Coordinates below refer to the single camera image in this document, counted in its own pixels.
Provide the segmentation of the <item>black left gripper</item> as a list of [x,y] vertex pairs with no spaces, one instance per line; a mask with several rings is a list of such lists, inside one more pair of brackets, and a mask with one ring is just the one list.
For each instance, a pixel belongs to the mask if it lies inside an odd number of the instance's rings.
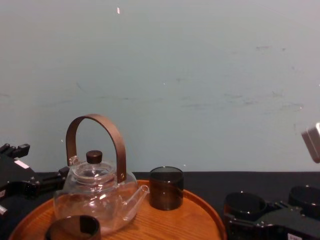
[[61,190],[64,187],[70,168],[58,172],[34,172],[27,164],[14,158],[28,155],[30,145],[18,147],[5,143],[0,147],[0,200],[24,195],[31,198]]

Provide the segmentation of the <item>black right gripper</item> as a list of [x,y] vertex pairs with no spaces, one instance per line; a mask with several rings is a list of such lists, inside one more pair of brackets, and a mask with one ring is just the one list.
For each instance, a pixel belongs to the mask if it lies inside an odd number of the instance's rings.
[[300,207],[283,201],[267,203],[266,214],[257,221],[224,214],[229,240],[318,240],[320,222],[303,216]]

